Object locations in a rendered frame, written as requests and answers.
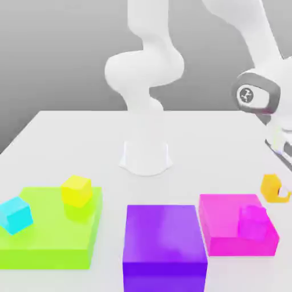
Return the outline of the large green box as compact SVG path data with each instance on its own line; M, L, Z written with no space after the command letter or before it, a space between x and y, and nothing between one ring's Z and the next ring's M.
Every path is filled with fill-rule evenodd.
M82 208L65 205L59 187L26 187L33 224L15 235L0 227L0 269L89 269L103 196L92 189Z

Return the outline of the small magenta cube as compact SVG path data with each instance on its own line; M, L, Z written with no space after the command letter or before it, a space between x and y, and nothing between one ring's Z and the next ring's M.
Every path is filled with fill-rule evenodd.
M267 211L262 206L244 205L240 207L238 236L244 239L263 241L268 229Z

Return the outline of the large purple box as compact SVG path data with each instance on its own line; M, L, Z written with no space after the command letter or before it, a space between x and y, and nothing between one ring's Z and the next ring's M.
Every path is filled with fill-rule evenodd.
M194 205L128 205L124 292L204 292L208 260Z

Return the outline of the small cyan cube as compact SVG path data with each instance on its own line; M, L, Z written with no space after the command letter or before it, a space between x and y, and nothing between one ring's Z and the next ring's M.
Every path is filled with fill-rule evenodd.
M29 203L19 196L0 204L0 226L14 235L33 224Z

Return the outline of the large pink box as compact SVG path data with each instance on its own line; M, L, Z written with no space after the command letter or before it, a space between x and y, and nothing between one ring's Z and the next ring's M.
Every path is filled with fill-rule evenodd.
M270 217L263 241L238 236L240 207L262 206L255 194L201 194L199 216L210 257L272 257L279 243L279 235Z

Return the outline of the small orange cube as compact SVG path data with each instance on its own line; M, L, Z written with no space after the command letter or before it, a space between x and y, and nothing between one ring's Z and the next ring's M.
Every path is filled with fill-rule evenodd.
M265 174L261 183L261 193L264 199L269 203L289 202L292 191L289 191L289 197L281 198L278 196L278 191L281 186L283 184L276 174Z

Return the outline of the small yellow cube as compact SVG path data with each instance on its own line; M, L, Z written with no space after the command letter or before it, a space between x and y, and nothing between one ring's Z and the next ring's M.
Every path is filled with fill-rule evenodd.
M61 197L64 204L84 207L92 198L91 179L72 175L61 185Z

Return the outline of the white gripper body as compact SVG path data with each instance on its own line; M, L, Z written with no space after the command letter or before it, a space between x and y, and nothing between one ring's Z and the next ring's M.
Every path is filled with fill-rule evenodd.
M292 145L288 141L286 141L283 146L283 152L277 152L271 147L270 143L267 140L265 140L265 144L292 173Z

